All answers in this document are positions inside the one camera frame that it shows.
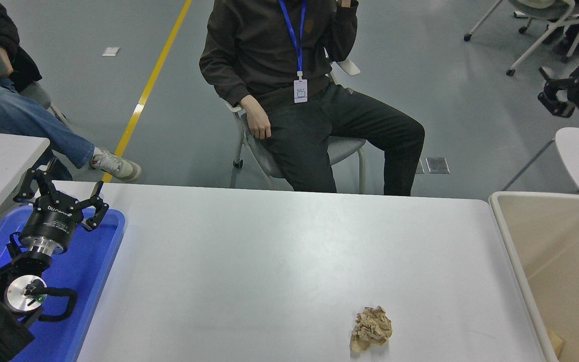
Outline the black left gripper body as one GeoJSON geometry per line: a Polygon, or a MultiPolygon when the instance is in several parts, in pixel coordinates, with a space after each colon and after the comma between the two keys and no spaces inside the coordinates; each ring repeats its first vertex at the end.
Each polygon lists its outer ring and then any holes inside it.
{"type": "Polygon", "coordinates": [[[34,209],[19,235],[19,242],[30,247],[32,241],[44,238],[68,248],[74,237],[77,225],[83,220],[80,209],[71,209],[78,199],[66,194],[58,194],[56,200],[43,195],[34,201],[34,209]]]}

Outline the person's hand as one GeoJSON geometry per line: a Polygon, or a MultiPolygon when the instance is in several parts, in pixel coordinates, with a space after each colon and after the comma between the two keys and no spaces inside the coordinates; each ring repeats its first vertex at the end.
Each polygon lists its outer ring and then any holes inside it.
{"type": "Polygon", "coordinates": [[[14,71],[13,66],[11,65],[9,55],[7,51],[0,47],[0,57],[2,58],[2,62],[5,65],[5,72],[2,74],[1,78],[8,78],[14,71]]]}

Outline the person's right hand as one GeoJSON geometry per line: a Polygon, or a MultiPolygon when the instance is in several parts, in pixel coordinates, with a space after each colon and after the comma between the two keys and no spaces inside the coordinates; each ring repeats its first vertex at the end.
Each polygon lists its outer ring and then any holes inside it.
{"type": "Polygon", "coordinates": [[[239,101],[239,104],[245,110],[251,134],[259,140],[271,138],[269,117],[259,101],[253,96],[245,96],[239,101]]]}

